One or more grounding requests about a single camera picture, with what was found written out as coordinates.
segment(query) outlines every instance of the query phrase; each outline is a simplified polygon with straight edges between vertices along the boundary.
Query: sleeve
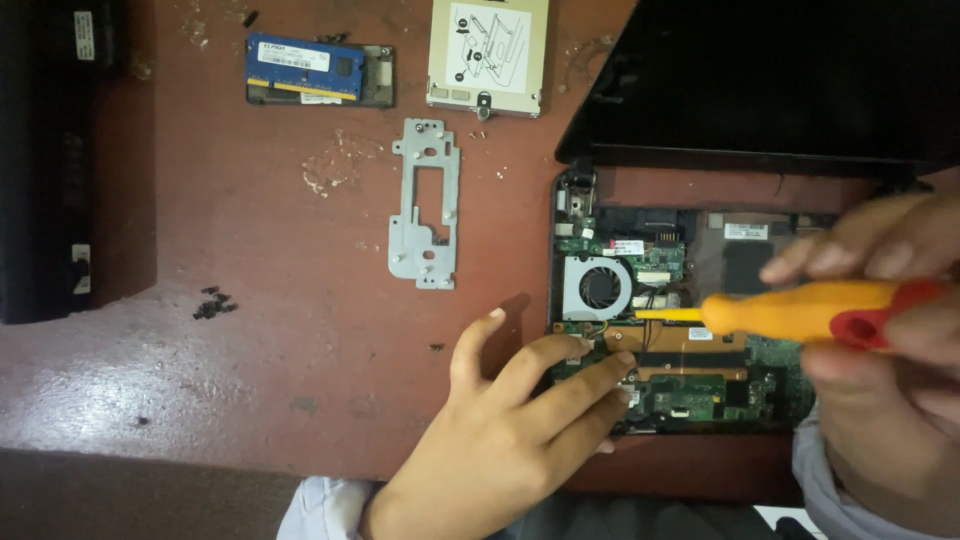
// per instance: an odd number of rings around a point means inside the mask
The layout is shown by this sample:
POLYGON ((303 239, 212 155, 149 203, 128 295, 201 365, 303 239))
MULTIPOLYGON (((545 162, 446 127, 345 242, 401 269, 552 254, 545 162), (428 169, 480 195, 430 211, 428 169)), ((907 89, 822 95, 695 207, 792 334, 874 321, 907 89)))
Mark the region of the sleeve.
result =
POLYGON ((793 475, 804 490, 806 513, 827 536, 844 540, 938 540, 871 513, 850 495, 838 491, 827 462, 820 432, 819 406, 815 405, 798 427, 793 441, 793 475))
POLYGON ((375 483, 310 477, 300 483, 276 540, 359 540, 357 526, 375 483))

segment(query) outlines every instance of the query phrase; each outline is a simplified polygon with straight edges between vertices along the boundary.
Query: motherboard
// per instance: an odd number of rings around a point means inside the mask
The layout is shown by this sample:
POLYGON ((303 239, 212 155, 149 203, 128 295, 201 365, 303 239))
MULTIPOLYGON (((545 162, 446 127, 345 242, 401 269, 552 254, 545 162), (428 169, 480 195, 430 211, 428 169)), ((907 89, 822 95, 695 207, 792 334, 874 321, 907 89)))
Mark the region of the motherboard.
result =
POLYGON ((603 207, 590 186, 573 184, 558 184, 555 203, 549 330, 585 337, 593 350, 553 366, 549 382, 634 353, 637 368, 620 383, 632 396, 620 433, 790 430, 809 413, 800 343, 634 314, 791 286, 761 282, 760 268, 832 216, 603 207))

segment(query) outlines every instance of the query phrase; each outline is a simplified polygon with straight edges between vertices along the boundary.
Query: label sticker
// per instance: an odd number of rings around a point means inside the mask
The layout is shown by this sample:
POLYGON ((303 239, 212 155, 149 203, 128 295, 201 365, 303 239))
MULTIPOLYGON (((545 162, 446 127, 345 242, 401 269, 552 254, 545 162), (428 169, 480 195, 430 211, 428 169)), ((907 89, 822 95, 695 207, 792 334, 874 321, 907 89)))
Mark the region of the label sticker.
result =
POLYGON ((643 255, 643 240, 615 240, 615 255, 643 255))
POLYGON ((723 237, 728 240, 766 240, 767 229, 766 225, 728 223, 724 227, 723 237))
POLYGON ((628 407, 635 407, 640 405, 640 393, 630 384, 620 384, 620 388, 623 388, 625 392, 630 394, 630 403, 627 404, 628 407))
POLYGON ((530 13, 450 4, 446 83, 527 93, 530 13))
MULTIPOLYGON (((90 245, 89 244, 74 244, 73 245, 73 261, 77 262, 78 260, 85 260, 87 266, 90 264, 90 245)), ((88 294, 90 292, 90 270, 87 268, 86 275, 80 278, 80 282, 77 283, 77 286, 73 289, 73 294, 88 294)))
POLYGON ((256 51, 256 59, 266 63, 288 65, 313 71, 326 72, 330 70, 330 55, 327 53, 277 45, 276 43, 261 42, 260 48, 256 51))
POLYGON ((310 92, 300 93, 301 105, 340 105, 343 102, 344 99, 339 97, 322 96, 319 94, 311 94, 310 92))
POLYGON ((713 332, 705 328, 691 328, 686 338, 690 341, 710 341, 713 339, 713 332))
POLYGON ((97 51, 93 42, 93 12, 73 12, 73 32, 77 39, 77 59, 95 60, 97 51))

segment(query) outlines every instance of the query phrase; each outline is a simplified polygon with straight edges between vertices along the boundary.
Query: desk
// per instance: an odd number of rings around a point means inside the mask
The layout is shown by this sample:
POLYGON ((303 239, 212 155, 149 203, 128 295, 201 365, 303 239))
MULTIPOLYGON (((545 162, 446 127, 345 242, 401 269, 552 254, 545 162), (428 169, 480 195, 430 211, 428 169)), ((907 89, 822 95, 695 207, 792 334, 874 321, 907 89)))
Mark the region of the desk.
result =
MULTIPOLYGON (((471 320, 510 311, 491 372, 543 334, 553 148, 602 60, 579 46, 615 35, 632 2, 554 0, 543 115, 486 124, 424 104, 429 0, 134 4, 131 73, 99 103, 92 264, 105 306, 0 328, 0 445, 388 479, 443 404, 471 320), (253 8, 252 30, 393 45, 396 108, 248 105, 241 21, 253 8), (413 116, 443 120, 462 149, 454 291, 387 270, 401 164, 390 144, 413 116), (240 308, 195 321, 214 284, 240 308)), ((605 198, 644 205, 839 210, 865 192, 752 174, 603 177, 605 198)), ((438 185, 420 197, 424 215, 439 215, 438 185)), ((571 485, 796 501, 789 457, 783 436, 634 437, 571 485)))

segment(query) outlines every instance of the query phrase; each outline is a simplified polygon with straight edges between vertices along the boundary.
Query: metal bracket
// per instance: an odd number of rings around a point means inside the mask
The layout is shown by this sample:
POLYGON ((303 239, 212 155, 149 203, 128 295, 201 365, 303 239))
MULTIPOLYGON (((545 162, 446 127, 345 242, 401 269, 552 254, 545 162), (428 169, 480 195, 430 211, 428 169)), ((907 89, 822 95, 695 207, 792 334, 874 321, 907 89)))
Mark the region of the metal bracket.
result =
POLYGON ((453 132, 444 131, 444 122, 440 120, 407 118, 403 121, 403 139, 394 141, 394 154, 403 156, 403 183, 400 215, 390 216, 390 273, 404 280, 416 280, 420 289, 453 289, 460 192, 460 149, 453 145, 453 132), (434 242, 434 231, 420 224, 420 207, 414 206, 417 167, 444 170, 441 223, 450 228, 450 239, 445 245, 434 242))

